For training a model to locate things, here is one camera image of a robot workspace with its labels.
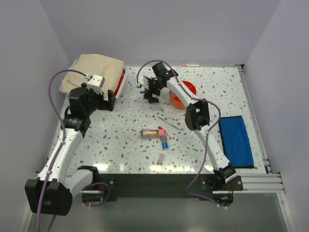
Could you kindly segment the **peach tip white marker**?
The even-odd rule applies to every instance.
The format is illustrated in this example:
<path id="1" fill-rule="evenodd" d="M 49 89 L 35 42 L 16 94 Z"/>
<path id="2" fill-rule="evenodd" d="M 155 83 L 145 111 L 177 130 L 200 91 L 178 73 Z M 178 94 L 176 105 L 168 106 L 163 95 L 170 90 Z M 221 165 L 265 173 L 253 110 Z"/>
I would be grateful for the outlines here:
<path id="1" fill-rule="evenodd" d="M 182 67 L 193 68 L 193 67 L 200 67 L 200 65 L 198 65 L 198 64 L 183 64 Z"/>

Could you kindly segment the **grey cap acrylic marker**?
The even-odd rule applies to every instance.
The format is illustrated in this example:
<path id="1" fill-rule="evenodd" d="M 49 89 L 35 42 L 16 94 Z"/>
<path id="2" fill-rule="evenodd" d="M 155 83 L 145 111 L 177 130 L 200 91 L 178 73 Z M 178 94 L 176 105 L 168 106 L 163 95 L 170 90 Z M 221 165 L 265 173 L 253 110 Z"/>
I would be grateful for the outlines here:
<path id="1" fill-rule="evenodd" d="M 170 118 L 172 118 L 173 120 L 178 121 L 178 118 L 174 117 L 173 115 L 169 114 L 166 110 L 164 110 L 163 108 L 159 109 L 162 113 L 166 114 L 167 116 L 169 116 Z"/>

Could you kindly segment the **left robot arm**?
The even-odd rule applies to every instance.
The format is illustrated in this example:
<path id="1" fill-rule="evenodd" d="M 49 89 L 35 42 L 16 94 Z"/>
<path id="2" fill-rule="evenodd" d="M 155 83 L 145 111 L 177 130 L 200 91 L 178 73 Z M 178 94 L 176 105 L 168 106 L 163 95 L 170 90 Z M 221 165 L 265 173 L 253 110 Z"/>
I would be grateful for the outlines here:
<path id="1" fill-rule="evenodd" d="M 96 93 L 96 86 L 83 83 L 69 94 L 69 105 L 61 121 L 59 138 L 45 167 L 36 179 L 29 179 L 25 192 L 33 213 L 65 216 L 70 211 L 73 198 L 84 188 L 96 189 L 100 184 L 98 169 L 81 166 L 67 177 L 73 155 L 90 126 L 90 116 L 96 110 L 112 111 L 116 98 L 108 90 L 108 98 Z"/>

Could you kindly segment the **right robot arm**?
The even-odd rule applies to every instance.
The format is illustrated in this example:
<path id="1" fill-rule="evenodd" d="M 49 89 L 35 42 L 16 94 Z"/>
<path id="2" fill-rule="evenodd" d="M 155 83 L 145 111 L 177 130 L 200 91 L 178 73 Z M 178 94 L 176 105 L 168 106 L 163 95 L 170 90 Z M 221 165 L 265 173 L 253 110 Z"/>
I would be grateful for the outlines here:
<path id="1" fill-rule="evenodd" d="M 236 178 L 237 173 L 211 135 L 212 128 L 219 123 L 221 118 L 219 107 L 193 94 L 167 62 L 151 60 L 147 64 L 153 62 L 155 65 L 152 66 L 152 69 L 155 77 L 143 77 L 141 81 L 136 76 L 136 87 L 144 87 L 143 98 L 148 103 L 158 103 L 157 97 L 164 88 L 173 92 L 181 100 L 186 109 L 185 124 L 187 128 L 198 136 L 205 147 L 202 163 L 205 163 L 206 158 L 210 158 L 217 188 L 227 189 L 232 185 L 232 180 Z"/>

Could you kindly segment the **blue cap grey glue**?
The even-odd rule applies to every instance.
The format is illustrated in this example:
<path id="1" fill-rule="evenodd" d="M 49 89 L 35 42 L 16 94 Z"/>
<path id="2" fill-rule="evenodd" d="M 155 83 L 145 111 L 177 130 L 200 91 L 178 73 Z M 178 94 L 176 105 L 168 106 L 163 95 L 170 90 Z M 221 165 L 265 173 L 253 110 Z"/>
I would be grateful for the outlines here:
<path id="1" fill-rule="evenodd" d="M 163 150 L 168 149 L 169 146 L 168 146 L 168 142 L 167 142 L 167 137 L 166 136 L 162 136 L 162 137 L 160 137 L 160 140 L 161 140 L 161 144 L 162 144 L 162 149 Z"/>

